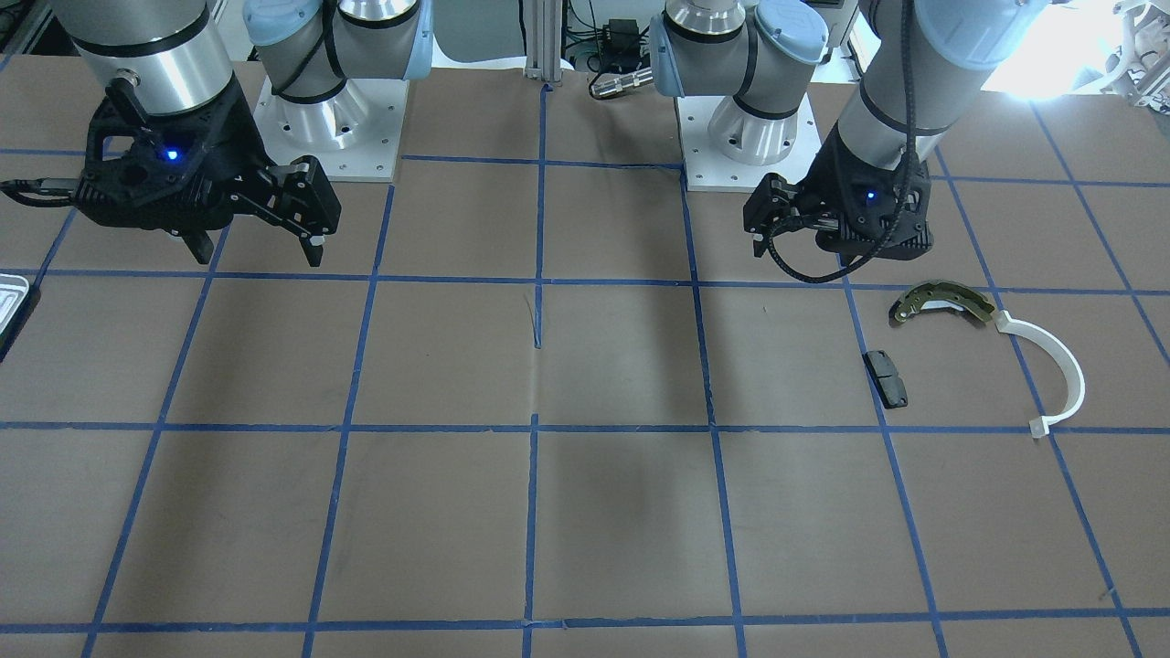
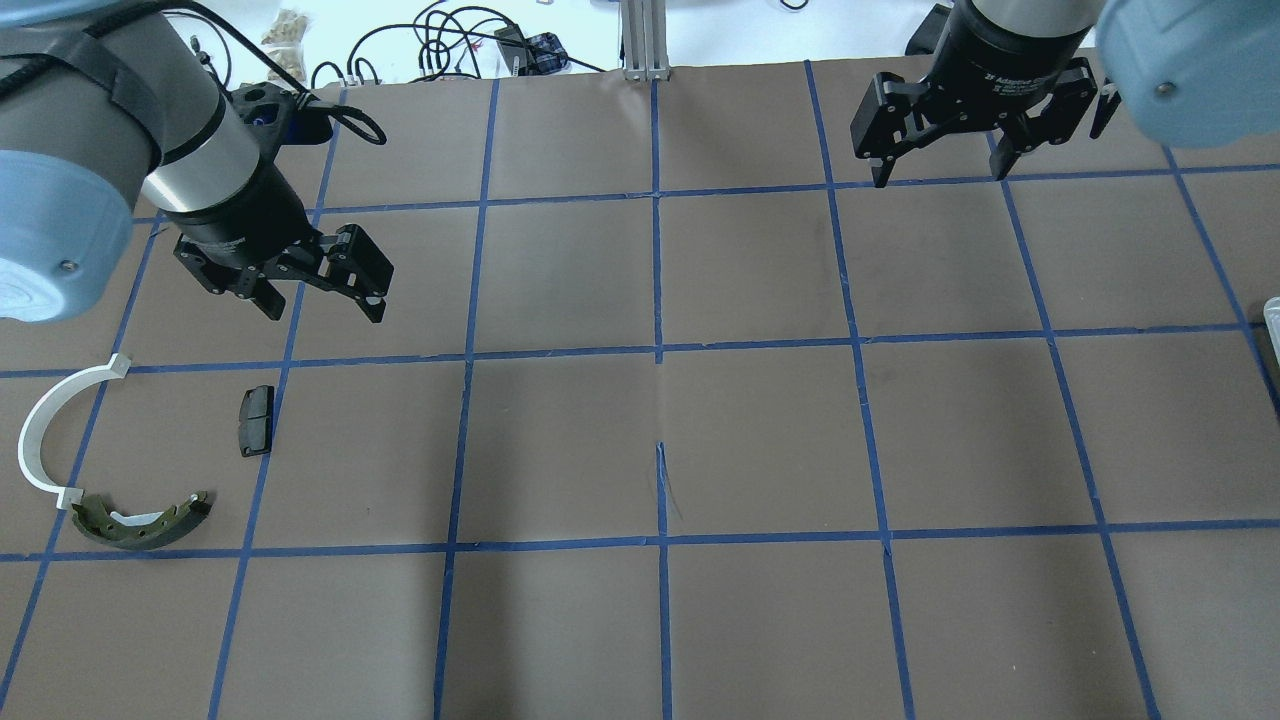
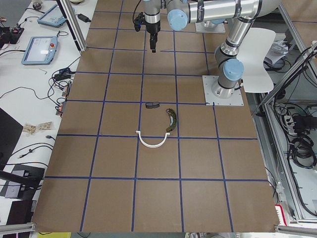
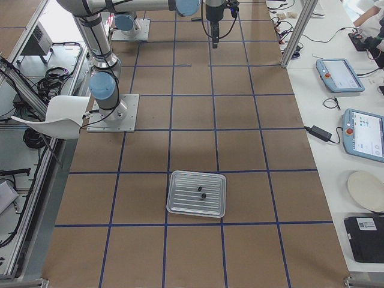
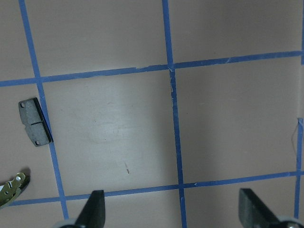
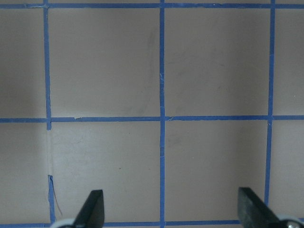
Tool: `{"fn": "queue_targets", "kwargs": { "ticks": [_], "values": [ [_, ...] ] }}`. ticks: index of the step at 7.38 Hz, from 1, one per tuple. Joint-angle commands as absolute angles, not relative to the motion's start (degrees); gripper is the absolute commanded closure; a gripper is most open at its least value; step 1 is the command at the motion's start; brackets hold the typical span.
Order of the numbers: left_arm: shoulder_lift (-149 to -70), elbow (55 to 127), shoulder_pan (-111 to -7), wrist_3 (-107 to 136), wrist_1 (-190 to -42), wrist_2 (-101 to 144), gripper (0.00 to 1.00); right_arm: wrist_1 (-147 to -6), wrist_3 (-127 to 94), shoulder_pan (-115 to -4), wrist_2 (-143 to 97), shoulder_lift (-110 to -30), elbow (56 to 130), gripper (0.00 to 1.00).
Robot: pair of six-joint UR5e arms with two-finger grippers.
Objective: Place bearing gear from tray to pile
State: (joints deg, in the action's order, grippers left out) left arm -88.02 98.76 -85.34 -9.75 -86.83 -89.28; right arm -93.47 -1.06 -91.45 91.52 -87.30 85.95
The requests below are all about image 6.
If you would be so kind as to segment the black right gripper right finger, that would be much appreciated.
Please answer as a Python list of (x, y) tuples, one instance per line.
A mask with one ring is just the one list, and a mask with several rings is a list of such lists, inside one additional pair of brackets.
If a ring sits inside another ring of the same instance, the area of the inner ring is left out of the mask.
[(279, 218), (249, 188), (238, 188), (238, 218), (244, 228), (278, 228)]

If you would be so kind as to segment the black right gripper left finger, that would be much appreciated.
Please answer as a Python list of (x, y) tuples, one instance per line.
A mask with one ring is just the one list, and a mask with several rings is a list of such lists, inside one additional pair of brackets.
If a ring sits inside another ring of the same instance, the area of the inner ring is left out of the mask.
[(103, 190), (92, 190), (76, 216), (74, 228), (102, 228), (105, 222)]

